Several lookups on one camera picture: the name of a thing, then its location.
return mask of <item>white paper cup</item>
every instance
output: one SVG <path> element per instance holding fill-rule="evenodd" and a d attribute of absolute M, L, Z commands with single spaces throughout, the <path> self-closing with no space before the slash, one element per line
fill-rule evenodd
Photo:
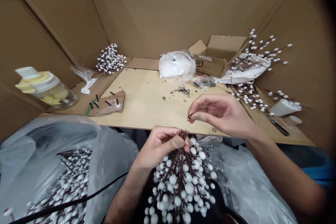
<path fill-rule="evenodd" d="M 286 99 L 281 99 L 270 108 L 270 111 L 276 116 L 285 116 L 294 112 L 301 111 L 302 107 L 295 105 L 293 102 L 289 102 Z"/>
<path fill-rule="evenodd" d="M 302 123 L 302 121 L 299 118 L 297 118 L 293 115 L 290 115 L 290 116 L 286 117 L 284 119 L 284 121 L 285 121 L 285 123 L 287 123 L 290 126 L 296 126 L 296 125 L 299 125 L 299 124 Z"/>

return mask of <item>black handle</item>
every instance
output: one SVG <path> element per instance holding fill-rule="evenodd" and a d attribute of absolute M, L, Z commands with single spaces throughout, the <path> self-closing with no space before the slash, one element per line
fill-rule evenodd
<path fill-rule="evenodd" d="M 273 123 L 273 125 L 285 136 L 289 136 L 289 132 L 287 130 L 285 130 L 284 128 L 282 128 L 276 121 L 271 120 L 271 123 Z"/>

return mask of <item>yellow lid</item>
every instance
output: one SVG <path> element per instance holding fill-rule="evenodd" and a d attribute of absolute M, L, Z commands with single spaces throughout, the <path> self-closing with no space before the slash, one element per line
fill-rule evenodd
<path fill-rule="evenodd" d="M 22 93 L 35 93 L 37 89 L 33 85 L 37 83 L 42 83 L 50 77 L 49 72 L 37 73 L 38 74 L 36 75 L 23 78 L 18 84 L 15 85 L 15 87 L 20 89 Z"/>

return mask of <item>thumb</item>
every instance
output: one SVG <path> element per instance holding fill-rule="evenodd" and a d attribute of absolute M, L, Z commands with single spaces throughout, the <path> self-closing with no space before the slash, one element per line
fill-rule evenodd
<path fill-rule="evenodd" d="M 197 111 L 194 114 L 191 115 L 191 120 L 195 121 L 203 121 L 206 123 L 211 124 L 215 128 L 218 128 L 217 126 L 219 125 L 219 119 L 209 113 Z"/>
<path fill-rule="evenodd" d="M 185 145 L 185 141 L 182 137 L 179 135 L 174 136 L 169 141 L 165 142 L 164 144 L 161 144 L 159 146 L 159 150 L 163 154 L 163 156 L 167 155 L 169 152 L 182 148 Z"/>

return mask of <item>knife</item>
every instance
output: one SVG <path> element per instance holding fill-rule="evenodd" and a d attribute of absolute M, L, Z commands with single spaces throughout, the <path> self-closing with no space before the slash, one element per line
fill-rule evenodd
<path fill-rule="evenodd" d="M 282 128 L 270 115 L 266 115 L 266 117 L 283 135 L 285 136 L 290 135 L 288 131 Z"/>

